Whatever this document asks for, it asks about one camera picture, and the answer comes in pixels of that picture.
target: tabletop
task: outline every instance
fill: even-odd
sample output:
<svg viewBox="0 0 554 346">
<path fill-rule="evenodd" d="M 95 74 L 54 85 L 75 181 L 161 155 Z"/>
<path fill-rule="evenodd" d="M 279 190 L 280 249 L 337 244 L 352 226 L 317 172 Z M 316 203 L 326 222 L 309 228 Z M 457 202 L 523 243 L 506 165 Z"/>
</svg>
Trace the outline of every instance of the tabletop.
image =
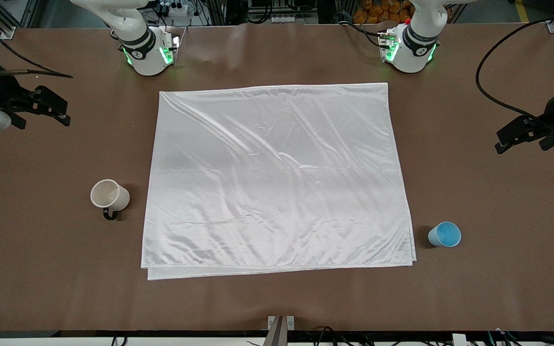
<svg viewBox="0 0 554 346">
<path fill-rule="evenodd" d="M 25 114 L 0 131 L 0 331 L 249 330 L 269 315 L 297 329 L 554 330 L 554 149 L 495 153 L 517 114 L 474 82 L 478 62 L 515 24 L 448 25 L 427 68 L 380 62 L 364 35 L 336 25 L 189 28 L 176 66 L 140 76 L 107 29 L 18 29 L 26 57 L 74 79 L 19 76 L 68 100 L 70 127 Z M 27 65 L 0 49 L 6 68 Z M 147 281 L 141 239 L 158 92 L 259 85 L 389 84 L 390 113 L 414 225 L 412 267 Z M 490 57 L 500 99 L 540 113 L 554 96 L 554 35 L 538 25 Z M 132 196 L 106 221 L 91 186 Z M 452 249 L 426 232 L 460 226 Z"/>
</svg>

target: metal bracket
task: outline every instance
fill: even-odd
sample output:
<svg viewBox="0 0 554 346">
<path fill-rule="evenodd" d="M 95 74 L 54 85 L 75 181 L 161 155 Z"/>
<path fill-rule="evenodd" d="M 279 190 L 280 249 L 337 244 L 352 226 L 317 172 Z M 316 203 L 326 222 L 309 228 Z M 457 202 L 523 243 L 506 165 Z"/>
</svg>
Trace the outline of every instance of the metal bracket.
<svg viewBox="0 0 554 346">
<path fill-rule="evenodd" d="M 467 346 L 465 334 L 453 334 L 453 346 Z"/>
<path fill-rule="evenodd" d="M 268 317 L 268 329 L 271 329 L 271 326 L 273 326 L 273 323 L 275 322 L 275 316 L 269 316 Z M 294 330 L 294 316 L 287 316 L 286 324 L 288 325 L 288 330 L 293 331 Z"/>
<path fill-rule="evenodd" d="M 268 317 L 268 335 L 264 340 L 262 346 L 288 346 L 288 329 L 290 329 L 290 323 L 288 322 L 292 318 L 292 327 L 294 327 L 294 317 L 292 316 L 275 316 Z"/>
<path fill-rule="evenodd" d="M 13 26 L 12 27 L 12 30 L 10 31 L 2 31 L 2 33 L 0 34 L 0 38 L 1 39 L 12 39 L 14 37 L 14 32 L 16 31 L 16 27 Z"/>
<path fill-rule="evenodd" d="M 548 32 L 554 34 L 554 24 L 553 24 L 553 22 L 551 22 L 550 20 L 547 20 L 546 24 L 547 24 Z"/>
</svg>

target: green led light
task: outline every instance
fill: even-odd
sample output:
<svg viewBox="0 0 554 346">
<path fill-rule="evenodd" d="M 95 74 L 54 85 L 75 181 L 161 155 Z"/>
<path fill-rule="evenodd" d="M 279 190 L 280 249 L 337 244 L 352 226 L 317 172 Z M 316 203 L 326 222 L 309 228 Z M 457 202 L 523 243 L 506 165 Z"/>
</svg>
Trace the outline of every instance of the green led light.
<svg viewBox="0 0 554 346">
<path fill-rule="evenodd" d="M 433 44 L 433 48 L 431 48 L 431 53 L 429 53 L 429 58 L 427 59 L 427 62 L 431 61 L 433 59 L 433 52 L 435 52 L 435 48 L 437 47 L 437 44 Z"/>
<path fill-rule="evenodd" d="M 398 42 L 395 42 L 394 46 L 389 48 L 389 51 L 386 53 L 386 59 L 390 62 L 393 61 L 394 56 L 396 55 L 396 51 L 398 49 L 399 49 L 399 44 L 398 44 Z"/>
<path fill-rule="evenodd" d="M 168 51 L 168 48 L 160 49 L 160 53 L 162 53 L 165 63 L 172 63 L 172 53 Z"/>
<path fill-rule="evenodd" d="M 125 57 L 127 58 L 127 63 L 132 65 L 132 59 L 129 58 L 129 55 L 127 54 L 127 51 L 125 50 L 125 48 L 123 48 L 123 53 L 125 53 Z"/>
</svg>

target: cable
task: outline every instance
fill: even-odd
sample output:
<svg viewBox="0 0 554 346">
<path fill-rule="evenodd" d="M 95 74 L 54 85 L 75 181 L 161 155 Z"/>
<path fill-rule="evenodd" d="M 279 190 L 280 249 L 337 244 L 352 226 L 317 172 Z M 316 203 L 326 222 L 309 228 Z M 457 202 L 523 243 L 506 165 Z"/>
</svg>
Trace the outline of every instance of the cable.
<svg viewBox="0 0 554 346">
<path fill-rule="evenodd" d="M 271 17 L 272 14 L 273 14 L 273 0 L 266 0 L 266 8 L 264 8 L 264 14 L 262 15 L 262 18 L 260 18 L 259 20 L 251 20 L 248 18 L 247 20 L 249 23 L 252 23 L 252 24 L 262 24 L 266 22 Z"/>
<path fill-rule="evenodd" d="M 155 12 L 155 15 L 158 16 L 158 23 L 160 22 L 160 19 L 162 20 L 162 23 L 164 24 L 164 26 L 168 26 L 166 23 L 165 23 L 165 20 L 163 17 L 160 16 L 160 14 L 158 13 L 158 11 L 155 9 L 155 7 L 151 7 L 151 9 Z"/>
<path fill-rule="evenodd" d="M 330 20 L 331 24 L 336 24 L 337 22 L 352 22 L 352 16 L 347 13 L 345 10 L 341 10 L 340 12 L 335 12 L 335 15 L 332 16 L 332 20 Z"/>
<path fill-rule="evenodd" d="M 405 341 L 405 339 L 403 339 L 403 340 L 399 340 L 399 341 L 395 342 L 394 344 L 392 344 L 391 346 L 397 346 L 398 344 L 400 344 L 400 343 L 404 342 L 404 341 Z"/>
<path fill-rule="evenodd" d="M 115 342 L 117 341 L 117 336 L 115 335 L 113 337 L 113 341 L 110 343 L 110 346 L 114 346 Z M 125 346 L 127 344 L 127 336 L 123 337 L 123 344 L 121 346 Z"/>
<path fill-rule="evenodd" d="M 341 334 L 337 334 L 337 333 L 335 333 L 335 334 L 339 337 L 339 339 L 343 340 L 343 342 L 345 342 L 348 346 L 354 346 L 347 339 L 345 339 L 345 336 L 343 336 Z"/>
<path fill-rule="evenodd" d="M 510 343 L 510 339 L 508 339 L 508 336 L 506 335 L 506 333 L 500 332 L 500 334 L 504 338 L 504 345 L 505 346 L 512 346 L 512 344 Z"/>
<path fill-rule="evenodd" d="M 345 20 L 337 22 L 337 24 L 341 24 L 341 25 L 347 24 L 347 25 L 351 26 L 352 28 L 356 29 L 357 31 L 360 31 L 361 33 L 365 33 L 366 35 L 369 35 L 371 37 L 380 37 L 379 33 L 371 33 L 370 31 L 367 31 L 365 29 L 361 29 L 361 28 L 357 27 L 355 24 L 352 24 L 350 22 L 346 22 Z"/>
<path fill-rule="evenodd" d="M 295 10 L 295 11 L 298 11 L 299 9 L 302 9 L 303 11 L 309 11 L 309 10 L 314 9 L 314 7 L 315 7 L 315 5 L 305 6 L 305 8 L 303 8 L 303 6 L 298 6 L 299 8 L 297 9 L 296 8 L 297 6 L 290 5 L 289 0 L 286 0 L 285 3 L 286 3 L 286 6 L 290 7 L 291 10 Z"/>
<path fill-rule="evenodd" d="M 18 76 L 20 74 L 45 74 L 47 76 L 59 77 L 59 73 L 40 70 L 4 70 L 0 71 L 0 76 Z"/>
<path fill-rule="evenodd" d="M 495 97 L 491 96 L 488 92 L 486 92 L 486 90 L 484 90 L 482 85 L 480 85 L 480 72 L 482 71 L 482 66 L 484 65 L 484 62 L 486 62 L 486 59 L 488 59 L 488 57 L 491 56 L 491 53 L 493 53 L 495 51 L 495 49 L 497 49 L 508 38 L 512 37 L 512 35 L 516 34 L 517 32 L 521 31 L 522 29 L 528 28 L 529 26 L 532 26 L 532 25 L 535 25 L 535 24 L 538 24 L 538 23 L 548 22 L 550 20 L 554 20 L 554 16 L 544 18 L 544 19 L 540 19 L 540 20 L 534 20 L 534 22 L 530 22 L 530 23 L 527 23 L 525 25 L 519 26 L 517 29 L 514 29 L 511 33 L 504 36 L 501 40 L 499 40 L 499 42 L 495 43 L 495 45 L 484 55 L 484 57 L 480 61 L 480 64 L 478 65 L 478 68 L 476 70 L 476 86 L 478 87 L 478 90 L 480 90 L 480 92 L 484 96 L 486 96 L 487 99 L 497 103 L 501 107 L 504 107 L 504 108 L 507 108 L 509 110 L 515 111 L 519 114 L 522 114 L 522 115 L 526 116 L 528 119 L 534 121 L 535 123 L 538 123 L 539 125 L 545 127 L 549 131 L 554 132 L 554 127 L 551 127 L 551 126 L 547 125 L 547 123 L 545 123 L 540 118 L 537 118 L 536 116 L 533 116 L 529 112 L 526 112 L 526 111 L 524 111 L 520 108 L 514 107 L 512 105 L 508 105 L 508 103 L 497 100 Z"/>
<path fill-rule="evenodd" d="M 228 21 L 226 20 L 226 17 L 224 16 L 224 14 L 220 13 L 219 11 L 216 11 L 215 9 L 212 9 L 206 2 L 204 2 L 204 0 L 200 0 L 200 2 L 202 2 L 204 4 L 204 6 L 206 6 L 207 9 L 209 9 L 209 11 L 213 11 L 214 13 L 216 13 L 220 18 L 224 18 L 224 22 L 226 24 L 228 24 Z"/>
<path fill-rule="evenodd" d="M 521 344 L 519 344 L 518 340 L 516 339 L 516 337 L 512 336 L 512 334 L 510 334 L 510 332 L 506 332 L 506 335 L 512 339 L 512 342 L 514 342 L 516 344 L 516 346 L 523 346 Z"/>
<path fill-rule="evenodd" d="M 385 48 L 385 49 L 390 48 L 390 46 L 387 46 L 387 45 L 385 45 L 385 44 L 379 44 L 379 43 L 373 41 L 373 40 L 371 39 L 371 37 L 369 37 L 369 34 L 367 33 L 367 30 L 363 29 L 363 25 L 360 24 L 360 26 L 361 26 L 362 32 L 365 33 L 365 37 L 366 37 L 366 38 L 369 40 L 369 42 L 371 42 L 374 46 L 378 46 L 379 48 Z"/>
<path fill-rule="evenodd" d="M 497 344 L 495 344 L 495 340 L 493 340 L 493 337 L 492 337 L 490 331 L 487 331 L 486 333 L 489 335 L 489 341 L 491 342 L 491 345 L 492 346 L 497 346 Z"/>
<path fill-rule="evenodd" d="M 457 20 L 459 20 L 459 17 L 461 17 L 461 14 L 466 9 L 466 7 L 467 7 L 467 4 L 463 5 L 463 7 L 461 8 L 461 11 L 457 14 L 457 17 L 453 19 L 453 21 L 451 22 L 452 24 L 455 24 Z"/>
<path fill-rule="evenodd" d="M 206 13 L 204 12 L 203 4 L 204 3 L 200 4 L 200 9 L 202 10 L 202 16 L 204 17 L 204 20 L 206 20 L 206 26 L 210 26 L 209 18 L 206 16 Z"/>
<path fill-rule="evenodd" d="M 325 333 L 328 329 L 332 330 L 332 328 L 329 327 L 329 326 L 326 326 L 326 327 L 324 327 L 324 329 L 322 329 L 322 332 L 319 333 L 319 338 L 317 338 L 317 342 L 314 342 L 314 346 L 319 346 L 319 343 L 322 342 L 322 337 L 324 336 L 324 333 Z"/>
<path fill-rule="evenodd" d="M 27 59 L 26 57 L 20 55 L 20 53 L 18 53 L 17 51 L 15 51 L 12 47 L 8 46 L 8 44 L 6 43 L 6 41 L 2 40 L 1 37 L 0 37 L 0 44 L 2 44 L 7 50 L 9 50 L 12 54 L 16 55 L 18 58 L 22 59 L 23 61 L 25 62 L 28 62 L 30 63 L 31 65 L 37 67 L 37 68 L 41 68 L 42 70 L 45 70 L 45 71 L 48 71 L 48 72 L 51 72 L 53 73 L 52 76 L 57 76 L 57 77 L 64 77 L 64 78 L 73 78 L 72 76 L 70 76 L 69 74 L 64 74 L 64 73 L 61 73 L 61 72 L 57 72 L 55 70 L 51 70 L 50 68 L 48 67 L 44 67 L 42 65 L 40 65 L 39 63 L 37 62 L 33 62 L 31 61 L 30 59 Z"/>
<path fill-rule="evenodd" d="M 309 22 L 307 21 L 307 18 L 305 18 L 305 15 L 303 14 L 303 10 L 299 7 L 299 12 L 301 13 L 301 18 L 303 18 L 303 20 L 305 21 L 305 24 L 309 24 Z"/>
</svg>

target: black cable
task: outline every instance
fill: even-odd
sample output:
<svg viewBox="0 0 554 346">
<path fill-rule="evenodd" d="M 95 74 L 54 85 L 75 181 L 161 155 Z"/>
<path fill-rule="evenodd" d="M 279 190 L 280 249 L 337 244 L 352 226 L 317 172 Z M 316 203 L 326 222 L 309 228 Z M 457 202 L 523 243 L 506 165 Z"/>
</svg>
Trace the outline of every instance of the black cable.
<svg viewBox="0 0 554 346">
<path fill-rule="evenodd" d="M 117 340 L 117 336 L 115 335 L 113 337 L 113 341 L 110 343 L 110 346 L 114 346 L 116 340 Z M 124 336 L 123 337 L 123 344 L 121 344 L 121 346 L 125 346 L 126 344 L 127 344 L 127 336 Z"/>
<path fill-rule="evenodd" d="M 365 29 L 361 29 L 361 28 L 359 28 L 358 26 L 356 26 L 355 24 L 352 24 L 352 23 L 347 22 L 347 21 L 345 21 L 345 20 L 342 20 L 341 22 L 337 22 L 337 24 L 341 24 L 341 25 L 346 24 L 346 25 L 349 25 L 349 26 L 351 26 L 352 28 L 356 29 L 357 31 L 359 31 L 359 32 L 361 32 L 361 33 L 365 33 L 365 35 L 369 35 L 370 37 L 380 37 L 380 35 L 381 35 L 381 34 L 379 34 L 379 33 L 372 33 L 372 32 L 367 31 L 367 30 L 365 30 Z"/>
<path fill-rule="evenodd" d="M 405 339 L 399 340 L 399 341 L 395 342 L 394 344 L 392 344 L 391 346 L 397 346 L 398 344 L 400 344 L 400 343 L 402 343 L 402 342 L 404 342 L 404 341 L 405 341 Z"/>
<path fill-rule="evenodd" d="M 361 31 L 362 31 L 363 33 L 365 33 L 365 37 L 369 40 L 369 42 L 371 42 L 372 44 L 374 44 L 374 46 L 378 46 L 379 48 L 385 48 L 385 49 L 390 48 L 390 46 L 387 46 L 387 45 L 385 45 L 385 44 L 379 44 L 379 43 L 373 41 L 373 40 L 371 39 L 371 37 L 369 37 L 369 34 L 367 33 L 367 30 L 363 29 L 363 25 L 360 24 L 360 26 L 361 26 Z"/>
<path fill-rule="evenodd" d="M 478 87 L 478 90 L 480 90 L 480 92 L 486 96 L 487 99 L 497 103 L 498 105 L 500 105 L 501 107 L 504 107 L 504 108 L 507 108 L 509 110 L 512 110 L 512 111 L 515 111 L 519 114 L 522 114 L 524 116 L 526 116 L 528 119 L 534 121 L 535 123 L 538 123 L 540 124 L 541 126 L 547 128 L 549 131 L 552 131 L 554 132 L 554 127 L 551 127 L 549 125 L 547 125 L 547 123 L 545 123 L 543 120 L 541 120 L 540 118 L 537 118 L 536 116 L 533 116 L 532 114 L 530 114 L 529 112 L 526 112 L 520 108 L 517 108 L 517 107 L 514 107 L 512 105 L 508 105 L 508 103 L 505 103 L 503 101 L 499 101 L 497 100 L 495 97 L 491 96 L 488 92 L 486 92 L 486 90 L 484 90 L 484 88 L 482 87 L 482 85 L 480 85 L 480 72 L 482 70 L 482 66 L 484 65 L 484 62 L 486 62 L 486 59 L 488 59 L 489 56 L 491 56 L 491 53 L 493 53 L 495 51 L 495 49 L 497 49 L 502 43 L 504 43 L 508 38 L 512 37 L 512 35 L 516 34 L 517 32 L 521 31 L 522 29 L 525 29 L 525 28 L 528 28 L 529 26 L 532 26 L 532 25 L 535 25 L 535 24 L 538 24 L 538 23 L 543 23 L 543 22 L 548 22 L 550 20 L 554 20 L 554 16 L 552 17 L 548 17 L 548 18 L 544 18 L 544 19 L 539 19 L 539 20 L 534 20 L 534 22 L 530 22 L 530 23 L 527 23 L 525 25 L 522 25 L 522 26 L 519 26 L 517 29 L 514 29 L 511 33 L 509 33 L 508 35 L 504 36 L 501 40 L 499 40 L 499 42 L 495 43 L 495 45 L 484 55 L 484 57 L 482 58 L 482 60 L 480 61 L 480 64 L 478 65 L 478 68 L 476 70 L 476 86 Z"/>
<path fill-rule="evenodd" d="M 304 8 L 303 8 L 303 6 L 299 6 L 297 8 L 296 6 L 290 5 L 289 0 L 286 0 L 286 6 L 288 6 L 291 10 L 295 10 L 295 11 L 298 11 L 299 9 L 301 9 L 302 11 L 309 11 L 309 10 L 314 9 L 314 7 L 315 7 L 315 5 L 312 5 L 312 6 L 305 6 Z"/>
<path fill-rule="evenodd" d="M 451 22 L 452 24 L 455 24 L 457 22 L 457 20 L 459 20 L 459 17 L 461 17 L 461 14 L 463 13 L 463 11 L 466 9 L 467 7 L 467 4 L 463 5 L 463 8 L 461 9 L 461 11 L 457 14 L 457 17 L 455 19 L 453 19 L 453 21 Z"/>
<path fill-rule="evenodd" d="M 373 340 L 368 335 L 363 334 L 363 337 L 365 337 L 365 342 L 363 343 L 363 345 L 376 346 L 376 344 L 373 342 Z"/>
<path fill-rule="evenodd" d="M 343 340 L 343 342 L 345 342 L 348 346 L 354 346 L 347 339 L 345 339 L 345 336 L 343 336 L 341 334 L 337 334 L 337 336 L 339 337 L 339 339 Z"/>
<path fill-rule="evenodd" d="M 489 335 L 489 341 L 491 342 L 491 345 L 497 346 L 495 340 L 493 340 L 493 336 L 491 335 L 490 331 L 487 331 L 486 333 Z"/>
<path fill-rule="evenodd" d="M 301 13 L 301 18 L 303 18 L 303 20 L 305 21 L 305 24 L 309 24 L 309 22 L 307 21 L 307 18 L 305 18 L 305 15 L 303 14 L 303 10 L 299 7 L 299 12 Z"/>
<path fill-rule="evenodd" d="M 155 13 L 157 20 L 154 20 L 153 18 L 151 18 L 151 11 L 149 11 L 148 9 L 145 10 L 144 12 L 141 12 L 140 14 L 142 15 L 142 18 L 145 20 L 145 22 L 147 22 L 147 24 L 156 24 L 156 25 L 159 25 L 160 24 L 160 15 L 158 15 L 156 13 L 155 10 L 153 10 L 153 12 Z"/>
<path fill-rule="evenodd" d="M 504 338 L 504 345 L 505 346 L 512 346 L 512 344 L 510 343 L 510 339 L 508 339 L 508 336 L 506 335 L 506 333 L 500 332 L 500 334 Z"/>
<path fill-rule="evenodd" d="M 204 6 L 202 4 L 200 4 L 200 9 L 202 10 L 202 16 L 204 17 L 204 20 L 206 20 L 206 26 L 209 26 L 209 18 L 206 16 L 206 13 L 204 12 Z"/>
<path fill-rule="evenodd" d="M 223 18 L 224 22 L 228 24 L 228 21 L 226 20 L 226 17 L 224 17 L 224 14 L 220 13 L 220 11 L 216 11 L 216 9 L 212 9 L 206 2 L 204 2 L 204 0 L 200 0 L 200 2 L 202 2 L 204 6 L 206 6 L 206 8 L 209 9 L 209 11 L 213 11 L 213 13 L 217 14 L 220 18 Z"/>
<path fill-rule="evenodd" d="M 510 334 L 510 332 L 505 332 L 504 337 L 506 338 L 506 345 L 510 343 L 510 341 L 507 338 L 510 338 L 510 339 L 512 339 L 512 342 L 514 342 L 516 344 L 516 346 L 523 346 L 518 342 L 516 337 L 514 337 L 514 336 L 512 336 L 512 334 Z"/>
<path fill-rule="evenodd" d="M 64 73 L 61 73 L 61 72 L 57 72 L 57 71 L 55 71 L 55 70 L 51 70 L 51 69 L 48 68 L 48 67 L 44 67 L 44 66 L 40 65 L 40 64 L 37 63 L 37 62 L 33 62 L 33 61 L 31 61 L 30 59 L 27 59 L 26 57 L 20 55 L 20 53 L 18 53 L 17 51 L 15 51 L 12 47 L 8 46 L 8 44 L 6 43 L 6 41 L 2 40 L 1 37 L 0 37 L 0 44 L 2 44 L 7 50 L 9 50 L 12 54 L 16 55 L 18 58 L 22 59 L 23 61 L 28 62 L 28 63 L 30 63 L 31 65 L 35 66 L 35 67 L 41 68 L 42 70 L 45 70 L 45 71 L 48 71 L 48 72 L 52 72 L 52 73 L 53 73 L 52 76 L 64 77 L 64 78 L 73 78 L 73 77 L 70 76 L 69 74 L 64 74 Z"/>
<path fill-rule="evenodd" d="M 266 1 L 267 3 L 266 3 L 266 7 L 264 8 L 264 14 L 262 15 L 262 18 L 260 18 L 259 20 L 251 20 L 248 18 L 249 23 L 262 24 L 271 17 L 271 15 L 273 14 L 273 0 L 266 0 Z"/>
<path fill-rule="evenodd" d="M 18 76 L 20 74 L 44 74 L 46 76 L 59 77 L 59 73 L 40 70 L 4 70 L 0 71 L 0 76 Z"/>
<path fill-rule="evenodd" d="M 317 338 L 317 342 L 314 342 L 314 346 L 319 346 L 319 343 L 322 342 L 322 337 L 324 336 L 324 333 L 326 333 L 328 329 L 332 330 L 332 328 L 329 326 L 326 326 L 324 327 L 324 329 L 322 329 L 322 332 L 319 333 L 319 338 Z"/>
<path fill-rule="evenodd" d="M 155 15 L 158 16 L 158 24 L 160 23 L 160 19 L 162 20 L 162 23 L 164 24 L 164 26 L 168 26 L 166 23 L 165 23 L 165 20 L 162 16 L 160 16 L 160 14 L 158 13 L 158 11 L 155 9 L 155 7 L 151 7 L 151 9 L 155 12 Z"/>
</svg>

